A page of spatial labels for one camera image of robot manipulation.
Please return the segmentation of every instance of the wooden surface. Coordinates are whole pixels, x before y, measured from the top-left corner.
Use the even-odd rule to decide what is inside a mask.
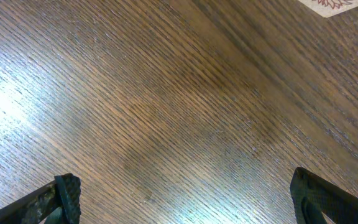
[[[358,197],[358,8],[0,1],[0,208],[72,172],[82,223],[295,223]]]

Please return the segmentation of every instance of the beige card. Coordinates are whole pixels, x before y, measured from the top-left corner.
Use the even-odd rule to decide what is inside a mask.
[[[299,0],[327,18],[358,6],[358,0]]]

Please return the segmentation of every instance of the wooden table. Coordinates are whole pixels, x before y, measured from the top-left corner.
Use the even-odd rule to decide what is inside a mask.
[[[0,1],[0,208],[72,172],[82,223],[295,223],[358,197],[358,8]]]

